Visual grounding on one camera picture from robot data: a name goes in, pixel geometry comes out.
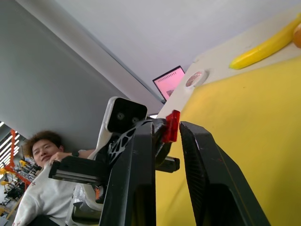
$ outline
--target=wristwatch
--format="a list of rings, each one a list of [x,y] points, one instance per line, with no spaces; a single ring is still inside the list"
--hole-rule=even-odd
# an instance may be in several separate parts
[[[79,157],[79,152],[78,151],[74,151],[71,153],[72,156],[74,157]]]

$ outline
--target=yellow banana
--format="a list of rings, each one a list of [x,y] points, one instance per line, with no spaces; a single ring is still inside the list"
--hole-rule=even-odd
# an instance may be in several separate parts
[[[256,46],[252,50],[243,53],[236,57],[230,64],[232,69],[241,69],[250,66],[264,58],[281,50],[293,40],[294,29],[301,23],[301,13],[297,15],[297,18],[290,22],[277,34]]]

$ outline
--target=man's hair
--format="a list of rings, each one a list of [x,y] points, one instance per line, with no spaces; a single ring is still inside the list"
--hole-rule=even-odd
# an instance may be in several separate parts
[[[24,155],[28,157],[33,157],[32,147],[35,143],[37,143],[40,140],[48,140],[54,143],[57,147],[60,147],[62,145],[62,138],[60,135],[48,130],[41,131],[33,135],[29,140],[27,140],[24,146]]]

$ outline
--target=yellow table surface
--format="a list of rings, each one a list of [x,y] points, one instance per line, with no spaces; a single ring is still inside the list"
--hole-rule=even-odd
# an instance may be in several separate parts
[[[240,166],[273,226],[301,225],[301,57],[197,88],[182,121],[203,126]],[[179,171],[156,172],[157,225],[195,225]]]

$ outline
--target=pink screen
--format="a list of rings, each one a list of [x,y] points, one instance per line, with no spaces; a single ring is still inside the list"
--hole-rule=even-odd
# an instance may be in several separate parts
[[[178,68],[155,80],[154,82],[164,98],[168,100],[175,88],[179,85],[184,75],[185,73],[182,68]]]

